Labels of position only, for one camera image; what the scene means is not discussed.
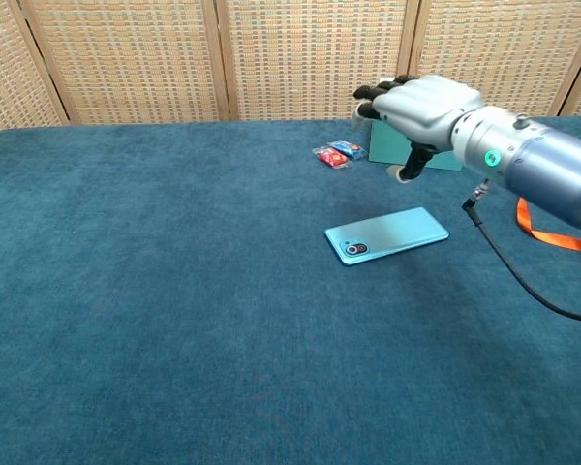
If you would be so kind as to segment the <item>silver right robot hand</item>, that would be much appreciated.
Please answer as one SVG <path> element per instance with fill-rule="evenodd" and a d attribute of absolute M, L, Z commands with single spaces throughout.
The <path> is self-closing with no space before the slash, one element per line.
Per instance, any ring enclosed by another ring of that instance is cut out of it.
<path fill-rule="evenodd" d="M 419 177 L 432 158 L 453 149 L 454 126 L 483 106 L 479 91 L 437 75 L 402 75 L 377 85 L 362 85 L 352 96 L 360 103 L 353 119 L 388 124 L 411 143 L 405 165 L 393 176 L 401 183 Z"/>

